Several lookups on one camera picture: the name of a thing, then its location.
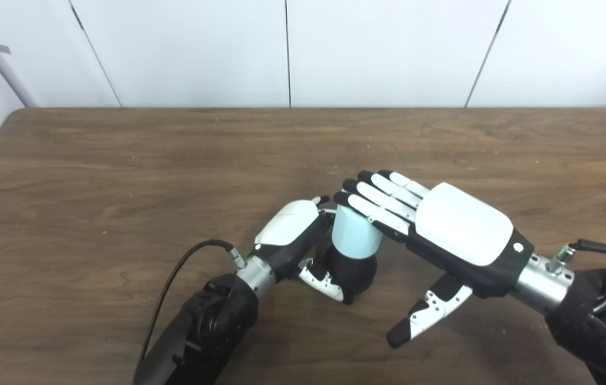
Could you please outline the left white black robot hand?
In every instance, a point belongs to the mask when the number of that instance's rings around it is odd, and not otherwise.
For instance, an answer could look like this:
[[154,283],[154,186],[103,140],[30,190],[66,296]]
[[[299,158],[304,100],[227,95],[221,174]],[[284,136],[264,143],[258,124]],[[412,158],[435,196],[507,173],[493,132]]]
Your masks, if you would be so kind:
[[300,199],[284,205],[256,235],[250,258],[264,264],[273,283],[299,278],[323,295],[351,305],[354,294],[319,256],[308,256],[330,233],[336,210],[323,208],[328,196]]

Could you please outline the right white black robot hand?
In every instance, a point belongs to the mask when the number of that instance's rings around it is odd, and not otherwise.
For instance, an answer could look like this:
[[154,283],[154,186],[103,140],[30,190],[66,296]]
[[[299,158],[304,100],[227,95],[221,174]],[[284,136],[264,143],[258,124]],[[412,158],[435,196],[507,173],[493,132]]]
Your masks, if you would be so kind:
[[387,332],[394,349],[472,295],[487,299],[510,294],[534,251],[505,214],[446,182],[426,188],[395,171],[361,171],[356,179],[344,181],[334,201],[444,271]]

